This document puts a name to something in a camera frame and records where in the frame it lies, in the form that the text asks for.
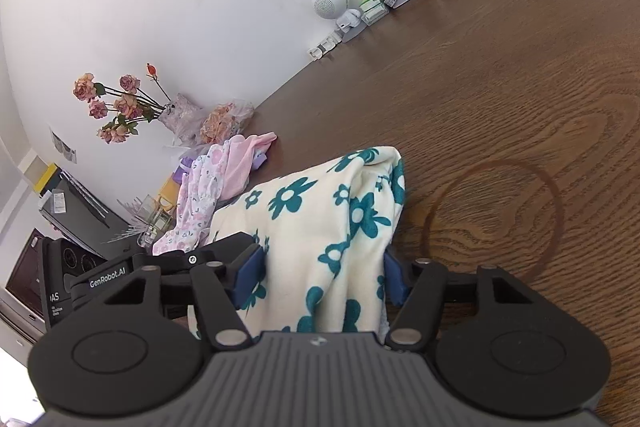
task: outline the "purple cloth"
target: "purple cloth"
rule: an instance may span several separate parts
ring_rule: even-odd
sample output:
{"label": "purple cloth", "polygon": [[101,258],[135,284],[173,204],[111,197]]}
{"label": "purple cloth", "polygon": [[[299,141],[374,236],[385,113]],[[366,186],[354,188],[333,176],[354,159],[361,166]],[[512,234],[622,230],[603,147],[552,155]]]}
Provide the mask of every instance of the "purple cloth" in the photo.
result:
{"label": "purple cloth", "polygon": [[195,158],[182,158],[180,160],[180,166],[175,169],[175,172],[171,175],[171,179],[178,185],[182,185],[182,175],[189,174],[191,164]]}
{"label": "purple cloth", "polygon": [[251,163],[251,170],[256,171],[260,165],[267,161],[267,155],[264,152],[255,155],[254,161]]}

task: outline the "blue gripper pad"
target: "blue gripper pad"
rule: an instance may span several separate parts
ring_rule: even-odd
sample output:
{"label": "blue gripper pad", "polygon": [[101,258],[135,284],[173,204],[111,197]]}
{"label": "blue gripper pad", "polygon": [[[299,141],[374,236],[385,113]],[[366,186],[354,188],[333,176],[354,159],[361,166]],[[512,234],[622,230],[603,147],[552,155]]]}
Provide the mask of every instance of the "blue gripper pad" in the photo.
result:
{"label": "blue gripper pad", "polygon": [[402,266],[387,248],[384,256],[385,292],[394,306],[401,307],[409,296],[409,286],[404,283]]}
{"label": "blue gripper pad", "polygon": [[265,254],[262,247],[258,247],[244,264],[238,269],[236,283],[229,295],[236,310],[239,310],[254,291],[255,285],[264,279],[266,266]]}

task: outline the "plastic bag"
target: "plastic bag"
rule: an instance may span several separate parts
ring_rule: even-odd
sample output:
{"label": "plastic bag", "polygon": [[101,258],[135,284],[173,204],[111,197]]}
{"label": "plastic bag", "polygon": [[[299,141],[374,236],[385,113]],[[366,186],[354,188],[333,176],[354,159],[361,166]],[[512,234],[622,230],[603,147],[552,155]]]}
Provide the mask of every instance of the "plastic bag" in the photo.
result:
{"label": "plastic bag", "polygon": [[178,93],[171,103],[167,104],[158,121],[174,133],[176,140],[186,147],[194,147],[202,143],[200,128],[207,119],[209,111],[201,109],[182,93]]}
{"label": "plastic bag", "polygon": [[222,144],[240,134],[254,115],[254,105],[246,100],[234,99],[217,105],[200,128],[200,139],[204,143]]}

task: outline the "yellow object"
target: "yellow object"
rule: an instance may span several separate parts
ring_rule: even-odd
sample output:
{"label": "yellow object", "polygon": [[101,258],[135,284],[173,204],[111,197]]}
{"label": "yellow object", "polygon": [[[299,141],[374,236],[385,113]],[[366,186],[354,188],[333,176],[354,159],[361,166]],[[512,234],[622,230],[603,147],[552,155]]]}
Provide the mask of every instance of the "yellow object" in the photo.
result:
{"label": "yellow object", "polygon": [[38,180],[38,183],[33,185],[33,190],[35,190],[36,194],[40,194],[42,192],[45,185],[49,182],[49,180],[56,173],[57,170],[58,170],[58,166],[55,163],[52,163],[51,165],[49,165],[49,167],[47,167],[47,170]]}
{"label": "yellow object", "polygon": [[164,208],[165,212],[173,212],[175,206],[178,204],[178,192],[180,192],[180,185],[171,178],[167,179],[160,189],[160,192],[158,192],[158,202],[162,208]]}

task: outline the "floral cloth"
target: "floral cloth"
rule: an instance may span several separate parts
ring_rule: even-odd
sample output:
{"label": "floral cloth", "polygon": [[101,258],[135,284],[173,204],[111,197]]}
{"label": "floral cloth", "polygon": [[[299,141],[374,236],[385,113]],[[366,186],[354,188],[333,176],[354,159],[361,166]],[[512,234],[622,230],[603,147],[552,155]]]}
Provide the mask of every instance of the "floral cloth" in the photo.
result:
{"label": "floral cloth", "polygon": [[257,185],[218,210],[209,242],[246,232],[267,253],[238,311],[250,333],[384,334],[383,254],[403,203],[402,159],[375,147]]}
{"label": "floral cloth", "polygon": [[[264,154],[276,139],[272,132],[247,138],[236,135],[222,145],[213,144],[206,155],[198,156],[191,170],[182,175],[178,193],[176,225],[153,246],[153,254],[182,250],[191,251],[206,241],[209,223],[218,200],[227,200],[240,194],[246,187],[253,158]],[[252,193],[255,203],[259,193]],[[251,197],[246,198],[247,208]]]}

